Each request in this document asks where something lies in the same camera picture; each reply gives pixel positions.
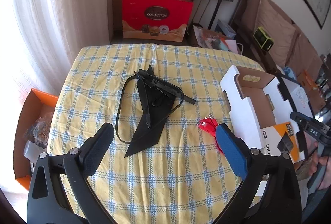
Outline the white orange WD Passport box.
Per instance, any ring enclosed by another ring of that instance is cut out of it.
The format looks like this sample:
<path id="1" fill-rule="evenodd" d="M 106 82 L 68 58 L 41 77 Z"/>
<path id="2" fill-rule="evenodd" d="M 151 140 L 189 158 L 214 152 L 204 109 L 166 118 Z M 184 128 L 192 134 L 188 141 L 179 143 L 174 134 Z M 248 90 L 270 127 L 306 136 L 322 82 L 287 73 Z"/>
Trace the white orange WD Passport box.
<path id="1" fill-rule="evenodd" d="M 303 152 L 300 152 L 295 130 L 291 122 L 285 122 L 271 127 L 261 129 L 262 145 L 261 151 L 265 155 L 280 156 L 282 153 L 289 154 L 292 163 L 305 159 Z"/>

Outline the black white storage box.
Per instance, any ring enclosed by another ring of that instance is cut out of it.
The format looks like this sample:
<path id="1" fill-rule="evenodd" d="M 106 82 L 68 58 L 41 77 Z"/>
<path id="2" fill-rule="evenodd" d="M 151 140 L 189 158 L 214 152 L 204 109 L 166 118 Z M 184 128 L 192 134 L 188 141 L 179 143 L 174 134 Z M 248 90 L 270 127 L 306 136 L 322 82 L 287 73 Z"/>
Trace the black white storage box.
<path id="1" fill-rule="evenodd" d="M 305 89 L 301 86 L 301 84 L 281 73 L 277 73 L 276 78 L 279 81 L 278 89 L 280 90 L 284 101 L 289 101 L 292 110 L 313 118 L 313 109 Z"/>

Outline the yellow plaid tablecloth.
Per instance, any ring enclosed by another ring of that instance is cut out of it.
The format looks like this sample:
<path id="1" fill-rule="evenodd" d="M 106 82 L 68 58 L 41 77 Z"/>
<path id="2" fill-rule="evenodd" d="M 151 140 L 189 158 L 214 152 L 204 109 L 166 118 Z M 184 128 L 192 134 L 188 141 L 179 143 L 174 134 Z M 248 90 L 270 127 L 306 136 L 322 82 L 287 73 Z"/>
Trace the yellow plaid tablecloth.
<path id="1" fill-rule="evenodd" d="M 80 147 L 104 124 L 115 134 L 88 181 L 118 223 L 212 223 L 232 198 L 240 180 L 198 121 L 212 115 L 229 124 L 220 81 L 231 66 L 261 70 L 239 54 L 190 46 L 118 44 L 84 47 L 64 81 L 53 114 L 47 151 Z M 147 148 L 129 155 L 144 122 L 134 75 L 151 68 L 178 86 L 195 104 L 176 99 L 172 114 L 142 141 Z"/>

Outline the white brown cardboard tray box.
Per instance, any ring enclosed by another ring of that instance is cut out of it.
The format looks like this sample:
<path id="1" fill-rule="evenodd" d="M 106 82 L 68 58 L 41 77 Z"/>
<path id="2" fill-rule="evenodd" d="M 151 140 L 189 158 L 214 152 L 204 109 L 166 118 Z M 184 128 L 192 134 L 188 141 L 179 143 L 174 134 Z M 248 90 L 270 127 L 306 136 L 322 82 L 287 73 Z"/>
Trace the white brown cardboard tray box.
<path id="1" fill-rule="evenodd" d="M 248 148 L 261 150 L 262 128 L 291 122 L 300 152 L 308 158 L 308 142 L 302 128 L 291 120 L 294 112 L 288 100 L 284 101 L 276 76 L 256 69 L 232 65 L 220 81 L 229 104 L 233 133 Z"/>

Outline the orange cardboard box on floor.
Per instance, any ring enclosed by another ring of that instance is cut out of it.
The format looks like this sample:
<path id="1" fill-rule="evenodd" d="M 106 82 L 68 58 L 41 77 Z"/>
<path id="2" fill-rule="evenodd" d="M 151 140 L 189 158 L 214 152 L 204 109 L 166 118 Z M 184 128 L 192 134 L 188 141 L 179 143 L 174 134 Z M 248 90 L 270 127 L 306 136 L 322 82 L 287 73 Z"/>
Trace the orange cardboard box on floor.
<path id="1" fill-rule="evenodd" d="M 37 89 L 31 89 L 27 95 L 18 119 L 13 149 L 13 171 L 15 180 L 26 190 L 32 177 L 30 160 L 24 156 L 28 140 L 36 142 L 34 128 L 46 116 L 54 112 L 58 97 Z"/>

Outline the brown sofa with cushions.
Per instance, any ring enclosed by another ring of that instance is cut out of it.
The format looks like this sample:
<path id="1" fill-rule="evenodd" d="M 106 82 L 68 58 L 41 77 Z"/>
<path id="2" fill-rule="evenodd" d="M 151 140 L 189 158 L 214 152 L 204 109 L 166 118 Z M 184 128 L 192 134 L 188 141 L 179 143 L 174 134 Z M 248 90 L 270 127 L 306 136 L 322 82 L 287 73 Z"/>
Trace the brown sofa with cushions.
<path id="1" fill-rule="evenodd" d="M 258 62 L 271 74 L 289 67 L 303 84 L 314 112 L 325 105 L 320 90 L 313 87 L 321 74 L 323 62 L 316 49 L 295 22 L 272 0 L 239 0 L 230 20 L 243 42 L 244 55 Z M 270 51 L 264 51 L 254 38 L 262 27 L 273 39 Z"/>

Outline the green yellow portable device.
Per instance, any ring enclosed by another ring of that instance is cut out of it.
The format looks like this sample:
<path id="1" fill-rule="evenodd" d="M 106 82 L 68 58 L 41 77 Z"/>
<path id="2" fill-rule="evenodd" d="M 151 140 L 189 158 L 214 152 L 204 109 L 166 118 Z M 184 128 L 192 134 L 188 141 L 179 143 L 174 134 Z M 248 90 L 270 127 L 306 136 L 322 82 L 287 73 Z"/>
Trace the green yellow portable device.
<path id="1" fill-rule="evenodd" d="M 270 51 L 274 45 L 274 39 L 269 36 L 263 27 L 258 27 L 253 35 L 260 48 L 266 52 Z"/>

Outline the clear plastic bag of items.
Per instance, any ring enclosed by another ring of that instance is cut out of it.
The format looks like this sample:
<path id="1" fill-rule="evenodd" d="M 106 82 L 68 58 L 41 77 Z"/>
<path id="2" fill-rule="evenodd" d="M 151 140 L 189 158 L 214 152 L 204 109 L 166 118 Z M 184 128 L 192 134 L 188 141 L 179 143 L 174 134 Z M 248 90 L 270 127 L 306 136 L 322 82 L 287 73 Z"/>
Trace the clear plastic bag of items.
<path id="1" fill-rule="evenodd" d="M 211 31 L 199 26 L 193 26 L 193 45 L 200 48 L 230 51 L 226 43 L 227 37 L 221 33 Z"/>

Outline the grey small box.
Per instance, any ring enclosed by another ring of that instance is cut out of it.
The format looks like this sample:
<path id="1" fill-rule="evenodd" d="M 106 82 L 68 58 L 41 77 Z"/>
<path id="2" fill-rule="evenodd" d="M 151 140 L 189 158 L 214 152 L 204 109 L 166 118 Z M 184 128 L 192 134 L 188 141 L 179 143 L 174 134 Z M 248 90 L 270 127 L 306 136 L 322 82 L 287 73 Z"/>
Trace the grey small box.
<path id="1" fill-rule="evenodd" d="M 224 23 L 221 20 L 217 21 L 214 31 L 225 35 L 229 39 L 235 39 L 235 37 L 237 35 L 237 33 L 232 29 L 232 27 L 230 25 L 228 25 L 227 23 Z"/>

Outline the red Collection gift box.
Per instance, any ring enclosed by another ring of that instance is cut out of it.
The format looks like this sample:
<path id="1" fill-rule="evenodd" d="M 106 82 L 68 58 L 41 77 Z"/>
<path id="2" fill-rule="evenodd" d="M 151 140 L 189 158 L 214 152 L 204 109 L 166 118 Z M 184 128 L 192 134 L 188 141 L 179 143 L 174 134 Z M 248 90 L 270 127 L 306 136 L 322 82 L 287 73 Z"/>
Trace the red Collection gift box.
<path id="1" fill-rule="evenodd" d="M 192 8 L 191 0 L 122 0 L 123 37 L 182 42 Z"/>

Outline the sheer white curtain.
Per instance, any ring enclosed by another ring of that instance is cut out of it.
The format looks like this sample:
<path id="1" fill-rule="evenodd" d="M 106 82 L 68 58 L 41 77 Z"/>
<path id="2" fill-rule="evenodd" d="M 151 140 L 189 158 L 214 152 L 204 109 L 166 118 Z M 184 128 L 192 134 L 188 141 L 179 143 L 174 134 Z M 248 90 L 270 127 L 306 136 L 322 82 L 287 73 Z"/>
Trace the sheer white curtain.
<path id="1" fill-rule="evenodd" d="M 1 92 L 59 93 L 81 49 L 108 32 L 107 0 L 1 0 Z"/>

